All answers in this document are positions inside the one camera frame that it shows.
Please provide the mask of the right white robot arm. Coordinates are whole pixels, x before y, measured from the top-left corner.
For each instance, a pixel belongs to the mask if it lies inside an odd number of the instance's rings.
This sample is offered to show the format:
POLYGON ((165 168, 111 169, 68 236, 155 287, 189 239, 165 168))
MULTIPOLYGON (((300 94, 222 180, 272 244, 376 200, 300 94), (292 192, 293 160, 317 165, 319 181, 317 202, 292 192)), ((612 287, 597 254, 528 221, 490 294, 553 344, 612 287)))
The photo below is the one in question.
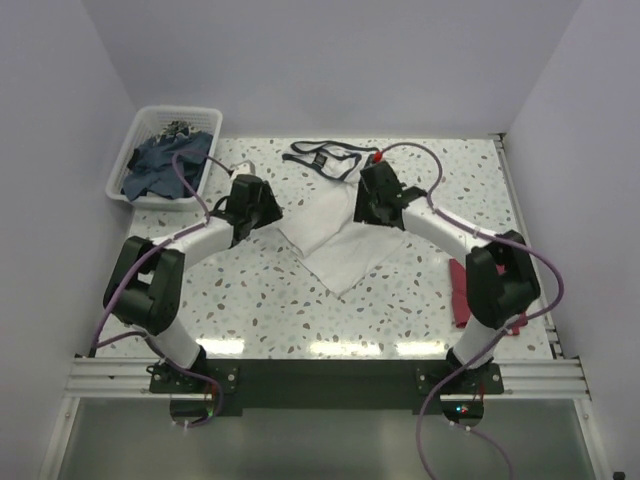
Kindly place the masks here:
POLYGON ((486 231, 437 209, 423 189, 405 188, 385 161, 361 171, 354 220, 421 237, 464 267, 471 317, 447 354, 445 379, 452 390, 469 392, 481 380, 480 367, 493 358, 493 339, 540 296, 523 237, 514 230, 486 231))

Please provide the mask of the white tank top navy trim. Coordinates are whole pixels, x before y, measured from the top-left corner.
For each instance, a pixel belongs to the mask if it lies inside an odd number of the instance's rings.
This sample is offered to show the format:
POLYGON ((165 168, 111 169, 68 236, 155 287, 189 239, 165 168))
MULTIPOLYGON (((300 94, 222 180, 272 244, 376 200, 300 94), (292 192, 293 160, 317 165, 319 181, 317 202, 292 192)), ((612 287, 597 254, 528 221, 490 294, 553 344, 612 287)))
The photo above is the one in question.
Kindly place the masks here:
POLYGON ((404 244, 403 233, 354 220, 360 172, 379 150, 348 143, 296 141, 282 158, 328 182, 328 189, 287 215, 279 230, 297 260, 339 297, 404 244))

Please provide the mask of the patterned tank top in basket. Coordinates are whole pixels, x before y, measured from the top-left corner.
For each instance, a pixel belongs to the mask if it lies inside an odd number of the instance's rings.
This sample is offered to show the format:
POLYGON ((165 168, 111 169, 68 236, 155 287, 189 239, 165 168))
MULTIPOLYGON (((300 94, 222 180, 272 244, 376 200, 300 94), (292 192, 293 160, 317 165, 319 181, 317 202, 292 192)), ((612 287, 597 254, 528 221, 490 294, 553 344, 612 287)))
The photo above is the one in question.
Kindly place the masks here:
POLYGON ((160 133, 160 136, 164 137, 176 137, 185 136, 188 137, 191 134, 192 125, 184 120, 174 120, 168 123, 160 133))

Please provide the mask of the aluminium front rail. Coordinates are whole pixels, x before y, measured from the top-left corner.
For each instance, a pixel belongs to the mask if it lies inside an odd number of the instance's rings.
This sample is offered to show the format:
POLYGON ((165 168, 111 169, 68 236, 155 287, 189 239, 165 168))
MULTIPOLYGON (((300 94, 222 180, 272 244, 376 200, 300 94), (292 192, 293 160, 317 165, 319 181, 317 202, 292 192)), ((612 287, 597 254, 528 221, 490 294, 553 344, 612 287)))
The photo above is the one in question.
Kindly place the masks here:
POLYGON ((66 397, 145 398, 150 395, 152 358, 76 358, 67 378, 66 397))

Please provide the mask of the blue denim tank top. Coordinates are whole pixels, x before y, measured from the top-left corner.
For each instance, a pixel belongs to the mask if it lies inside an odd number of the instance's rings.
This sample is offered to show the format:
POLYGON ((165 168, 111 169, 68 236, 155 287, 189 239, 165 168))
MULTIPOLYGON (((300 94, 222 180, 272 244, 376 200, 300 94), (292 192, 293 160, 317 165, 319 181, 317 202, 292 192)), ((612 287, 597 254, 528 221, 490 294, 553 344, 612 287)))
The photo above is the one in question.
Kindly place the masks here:
POLYGON ((213 136, 204 131, 149 138, 133 151, 126 164, 129 173, 123 180, 121 193, 129 201, 149 194, 169 200, 191 197, 173 168, 173 155, 189 150, 177 159, 178 169, 197 191, 206 165, 204 154, 209 152, 212 140, 213 136))

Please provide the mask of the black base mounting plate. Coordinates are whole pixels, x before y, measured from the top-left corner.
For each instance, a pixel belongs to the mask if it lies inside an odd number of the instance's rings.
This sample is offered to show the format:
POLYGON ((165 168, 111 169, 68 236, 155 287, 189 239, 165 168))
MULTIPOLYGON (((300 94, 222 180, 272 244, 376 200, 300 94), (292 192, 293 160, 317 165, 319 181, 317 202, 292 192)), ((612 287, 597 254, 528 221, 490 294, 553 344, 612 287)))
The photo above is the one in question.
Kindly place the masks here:
POLYGON ((444 386, 445 360, 209 359, 204 372, 184 374, 165 362, 147 367, 149 391, 170 399, 175 419, 240 416, 247 410, 410 410, 429 392, 479 399, 504 393, 500 368, 490 363, 444 386))

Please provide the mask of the red tank top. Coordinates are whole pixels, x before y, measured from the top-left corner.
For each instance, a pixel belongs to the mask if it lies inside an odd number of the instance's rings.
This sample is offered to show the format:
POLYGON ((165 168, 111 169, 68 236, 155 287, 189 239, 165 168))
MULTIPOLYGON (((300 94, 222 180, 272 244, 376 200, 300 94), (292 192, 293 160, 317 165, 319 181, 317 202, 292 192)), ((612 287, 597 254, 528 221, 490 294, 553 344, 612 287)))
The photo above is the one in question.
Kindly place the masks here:
MULTIPOLYGON (((463 265, 454 258, 448 261, 452 292, 453 324, 458 329, 466 328, 472 312, 467 301, 467 275, 463 265)), ((517 320, 509 323, 509 336, 519 336, 522 328, 528 325, 526 314, 521 314, 517 320)))

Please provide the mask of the white plastic basket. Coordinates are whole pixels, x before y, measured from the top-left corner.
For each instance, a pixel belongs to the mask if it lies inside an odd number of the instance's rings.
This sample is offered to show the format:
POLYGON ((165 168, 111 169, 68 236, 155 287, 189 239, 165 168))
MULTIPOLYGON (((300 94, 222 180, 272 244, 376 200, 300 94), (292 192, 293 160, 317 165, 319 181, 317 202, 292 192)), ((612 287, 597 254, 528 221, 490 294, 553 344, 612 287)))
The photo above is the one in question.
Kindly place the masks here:
POLYGON ((221 130, 223 115, 212 108, 187 106, 147 106, 140 109, 127 132, 115 164, 107 181, 105 193, 114 201, 125 202, 135 208, 161 211, 192 211, 199 209, 197 200, 191 193, 176 199, 169 199, 156 193, 140 195, 129 200, 123 192, 123 185, 132 176, 129 167, 136 149, 149 140, 159 140, 176 122, 185 123, 195 133, 204 132, 211 137, 207 154, 212 156, 221 130))

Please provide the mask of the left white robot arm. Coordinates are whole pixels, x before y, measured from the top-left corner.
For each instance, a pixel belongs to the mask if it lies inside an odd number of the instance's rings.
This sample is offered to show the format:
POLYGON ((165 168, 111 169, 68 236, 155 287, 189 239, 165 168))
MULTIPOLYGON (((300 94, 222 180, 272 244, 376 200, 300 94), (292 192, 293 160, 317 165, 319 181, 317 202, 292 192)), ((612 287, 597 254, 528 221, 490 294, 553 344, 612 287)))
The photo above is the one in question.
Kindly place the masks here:
POLYGON ((145 334, 173 365, 171 378, 183 391, 200 390, 207 380, 206 353, 178 319, 184 273, 282 217, 267 181, 237 175, 202 221, 165 237, 124 242, 103 297, 105 315, 145 334))

